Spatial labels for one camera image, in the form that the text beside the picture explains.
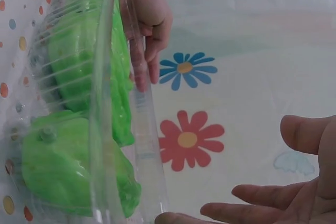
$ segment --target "hand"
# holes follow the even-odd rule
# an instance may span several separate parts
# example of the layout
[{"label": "hand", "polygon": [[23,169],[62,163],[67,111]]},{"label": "hand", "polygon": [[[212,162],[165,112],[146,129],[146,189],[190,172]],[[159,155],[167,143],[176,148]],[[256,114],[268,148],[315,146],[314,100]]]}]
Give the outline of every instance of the hand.
[{"label": "hand", "polygon": [[[336,116],[285,116],[281,134],[293,150],[318,155],[319,176],[288,186],[239,185],[233,195],[251,205],[209,203],[201,208],[202,215],[229,224],[336,223]],[[155,224],[196,223],[209,222],[170,212],[155,220]]]},{"label": "hand", "polygon": [[[152,84],[156,84],[159,80],[159,53],[168,45],[173,14],[166,0],[133,0],[133,3],[134,11],[138,18],[141,38],[132,37],[134,36],[132,32],[126,31],[126,35],[128,35],[128,40],[130,40],[135,82],[139,90],[144,91],[146,88],[147,70],[149,70]],[[125,18],[129,16],[127,12],[127,8],[122,6],[121,1],[124,26],[128,26],[130,22]],[[142,46],[139,45],[142,42],[143,36],[145,37],[144,55],[140,48]]]}]

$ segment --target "polka dot fabric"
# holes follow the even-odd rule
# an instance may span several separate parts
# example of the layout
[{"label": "polka dot fabric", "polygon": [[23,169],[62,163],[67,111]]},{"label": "polka dot fabric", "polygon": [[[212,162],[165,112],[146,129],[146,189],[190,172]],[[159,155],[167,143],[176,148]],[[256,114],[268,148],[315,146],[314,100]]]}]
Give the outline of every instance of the polka dot fabric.
[{"label": "polka dot fabric", "polygon": [[[67,216],[35,198],[27,189],[20,170],[22,133],[35,117],[46,114],[44,99],[28,66],[32,65],[29,49],[34,34],[52,2],[0,0],[0,144],[6,146],[0,148],[1,223],[92,223],[89,218]],[[124,151],[134,163],[132,148]],[[136,212],[128,223],[137,224],[139,220],[141,216]]]}]

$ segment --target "child's hand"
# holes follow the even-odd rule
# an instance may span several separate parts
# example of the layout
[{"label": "child's hand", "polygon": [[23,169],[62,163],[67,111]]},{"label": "child's hand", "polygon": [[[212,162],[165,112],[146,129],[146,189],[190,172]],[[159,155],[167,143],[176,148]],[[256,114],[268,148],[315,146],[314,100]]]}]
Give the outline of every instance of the child's hand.
[{"label": "child's hand", "polygon": [[[133,0],[133,2],[140,33],[145,37],[144,59],[142,50],[137,46],[139,40],[130,37],[128,39],[131,46],[135,82],[140,91],[144,91],[147,65],[151,82],[156,84],[159,80],[159,53],[168,45],[173,15],[166,0]],[[121,11],[122,16],[127,16],[125,6],[121,6]],[[123,22],[124,26],[127,26],[129,21],[123,19]]]}]

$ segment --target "blue flower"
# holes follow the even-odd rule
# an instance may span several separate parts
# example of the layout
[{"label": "blue flower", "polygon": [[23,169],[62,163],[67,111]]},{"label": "blue flower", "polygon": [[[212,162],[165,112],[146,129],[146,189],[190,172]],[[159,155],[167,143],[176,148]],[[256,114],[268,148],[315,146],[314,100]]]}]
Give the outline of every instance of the blue flower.
[{"label": "blue flower", "polygon": [[285,173],[301,173],[305,176],[314,174],[315,167],[310,164],[304,154],[296,151],[286,151],[277,156],[273,162],[275,169],[283,170]]},{"label": "blue flower", "polygon": [[210,84],[211,78],[205,73],[216,73],[218,70],[214,66],[198,66],[201,63],[215,60],[213,57],[205,57],[203,52],[198,52],[190,58],[190,54],[185,56],[181,52],[174,54],[174,61],[162,60],[161,65],[168,68],[160,69],[160,84],[166,83],[172,79],[172,90],[180,88],[181,76],[191,88],[197,88],[196,79],[204,84]]}]

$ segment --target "green slime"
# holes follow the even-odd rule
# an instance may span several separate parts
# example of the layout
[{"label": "green slime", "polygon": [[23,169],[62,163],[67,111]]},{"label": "green slime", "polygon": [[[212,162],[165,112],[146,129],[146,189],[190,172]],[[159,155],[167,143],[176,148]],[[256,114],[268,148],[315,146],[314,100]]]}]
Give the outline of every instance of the green slime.
[{"label": "green slime", "polygon": [[[66,0],[65,13],[52,29],[48,51],[51,68],[65,105],[88,111],[91,76],[102,0]],[[114,1],[111,42],[112,134],[119,146],[132,145],[129,92],[130,53],[123,32],[119,1]]]},{"label": "green slime", "polygon": [[[91,217],[89,136],[83,130],[89,128],[88,119],[64,110],[37,118],[31,126],[22,153],[27,187],[65,212]],[[115,141],[111,151],[122,210],[128,218],[139,204],[141,186]]]}]

